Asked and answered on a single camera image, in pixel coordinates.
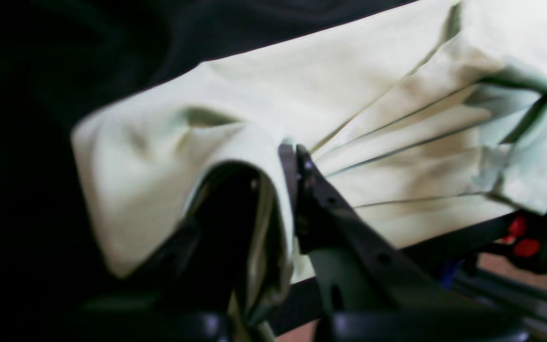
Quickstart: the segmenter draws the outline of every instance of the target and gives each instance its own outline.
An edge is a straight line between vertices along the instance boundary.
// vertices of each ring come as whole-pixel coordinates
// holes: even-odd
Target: red button
[[[512,222],[512,225],[510,225],[509,230],[510,235],[516,238],[520,238],[525,235],[525,232],[527,231],[527,219],[522,215],[516,216]]]
[[[514,246],[514,255],[519,257],[530,257],[539,251],[541,243],[533,238],[526,238]]]

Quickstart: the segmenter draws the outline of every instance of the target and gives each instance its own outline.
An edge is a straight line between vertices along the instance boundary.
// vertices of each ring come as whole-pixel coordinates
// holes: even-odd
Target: bolt hole
[[[389,265],[391,263],[391,258],[389,257],[389,255],[386,255],[386,253],[379,253],[377,255],[377,260],[379,260],[380,263],[384,265]]]

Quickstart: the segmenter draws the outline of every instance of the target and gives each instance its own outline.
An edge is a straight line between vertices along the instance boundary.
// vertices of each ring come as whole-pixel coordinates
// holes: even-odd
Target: black fabric
[[[83,116],[200,61],[407,2],[0,0],[0,322],[45,325],[113,282],[69,143]]]

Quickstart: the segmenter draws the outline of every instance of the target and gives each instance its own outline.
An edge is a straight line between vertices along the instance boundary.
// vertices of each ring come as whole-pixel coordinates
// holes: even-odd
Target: pale yellow fabric
[[[237,312],[279,303],[293,256],[292,281],[313,275],[293,248],[277,155],[285,139],[306,145],[396,247],[518,205],[546,210],[547,191],[540,197],[533,184],[545,184],[547,169],[524,156],[545,154],[547,162],[547,117],[522,141],[504,139],[547,93],[547,1],[454,3],[419,0],[202,63],[87,117],[72,143],[110,270],[128,275],[174,233],[210,169],[244,162],[261,172],[267,191],[247,265],[247,307]],[[525,89],[481,82],[485,76]],[[482,195],[494,187],[517,206]],[[280,227],[268,227],[270,215]],[[282,236],[279,253],[263,253],[268,229]],[[265,282],[270,258],[280,274]]]

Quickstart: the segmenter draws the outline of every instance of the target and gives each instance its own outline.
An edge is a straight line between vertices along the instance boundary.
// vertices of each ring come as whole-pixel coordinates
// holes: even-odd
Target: black plastic part
[[[519,318],[490,310],[335,313],[315,332],[319,342],[523,342]]]
[[[518,212],[526,220],[525,235],[516,239],[512,245],[491,243],[481,250],[485,253],[505,256],[514,266],[522,270],[531,271],[538,275],[547,275],[547,214],[539,216],[525,210]],[[514,246],[525,239],[540,242],[539,250],[532,256],[523,257],[514,253]]]
[[[518,318],[443,290],[393,249],[325,180],[301,145],[297,162],[297,238],[301,252],[310,255],[326,312],[315,341],[528,338]],[[449,329],[448,320],[456,326]],[[488,328],[474,328],[482,325]]]
[[[547,291],[484,270],[475,276],[460,272],[456,290],[483,304],[519,313],[532,338],[547,341]]]
[[[282,145],[278,147],[278,156],[280,156],[284,177],[287,179],[286,188],[288,190],[288,197],[291,200],[291,209],[294,217],[295,212],[297,212],[297,182],[300,175],[297,169],[298,165],[295,149],[292,145],[282,143]]]
[[[516,212],[498,218],[471,225],[457,231],[448,232],[416,245],[403,248],[401,251],[412,262],[431,276],[435,276],[440,265],[447,260],[460,260],[478,253],[484,246],[508,235],[508,227],[514,221]],[[322,299],[319,296],[320,289],[315,278],[302,281],[300,286],[291,286],[291,294],[284,302],[280,311],[291,311],[293,314],[286,319],[280,316],[272,316],[269,324],[276,335],[282,335],[304,325],[315,318],[321,318],[325,314]]]
[[[67,321],[55,341],[232,342],[232,323],[226,313],[167,315],[114,305],[100,311],[83,311],[81,318],[75,316]]]
[[[474,276],[478,272],[478,259],[480,255],[478,253],[474,253],[473,255],[469,255],[462,263],[462,270],[465,272],[465,274]]]

